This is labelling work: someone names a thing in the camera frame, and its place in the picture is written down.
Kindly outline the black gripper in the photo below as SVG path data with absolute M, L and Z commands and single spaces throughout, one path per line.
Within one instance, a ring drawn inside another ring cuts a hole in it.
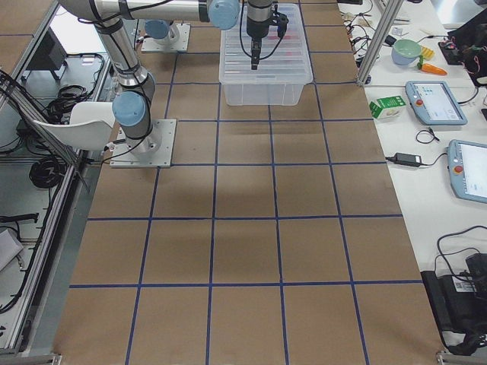
M 269 33 L 271 23 L 270 0 L 247 1 L 247 34 L 251 42 L 251 69 L 257 70 L 260 61 L 262 40 Z

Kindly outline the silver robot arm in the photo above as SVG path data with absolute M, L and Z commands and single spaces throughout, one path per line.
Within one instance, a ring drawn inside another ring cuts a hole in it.
M 251 68 L 261 60 L 263 39 L 279 19 L 274 1 L 62 1 L 61 6 L 80 22 L 93 24 L 113 63 L 121 91 L 113 101 L 113 114 L 122 127 L 129 152 L 152 155 L 161 144 L 154 130 L 151 102 L 155 79 L 142 66 L 124 27 L 124 20 L 200 21 L 229 30 L 247 10 L 251 38 Z
M 287 31 L 288 18 L 278 11 L 276 1 L 208 1 L 207 6 L 204 14 L 208 21 L 221 30 L 230 30 L 239 21 L 241 37 L 244 20 L 246 21 L 252 52 L 261 50 L 263 39 L 269 35 L 270 27 L 277 28 L 279 40 Z M 179 26 L 174 21 L 147 20 L 145 32 L 154 40 L 169 44 L 180 38 Z

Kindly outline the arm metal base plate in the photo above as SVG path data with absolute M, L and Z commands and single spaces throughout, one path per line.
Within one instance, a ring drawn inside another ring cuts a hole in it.
M 187 52 L 189 45 L 189 24 L 166 21 L 147 21 L 142 43 L 143 53 Z
M 151 134 L 135 149 L 138 142 L 127 139 L 125 132 L 119 127 L 117 139 L 126 141 L 116 144 L 113 153 L 116 155 L 109 160 L 113 168 L 149 168 L 171 165 L 173 145 L 177 128 L 175 119 L 153 119 Z

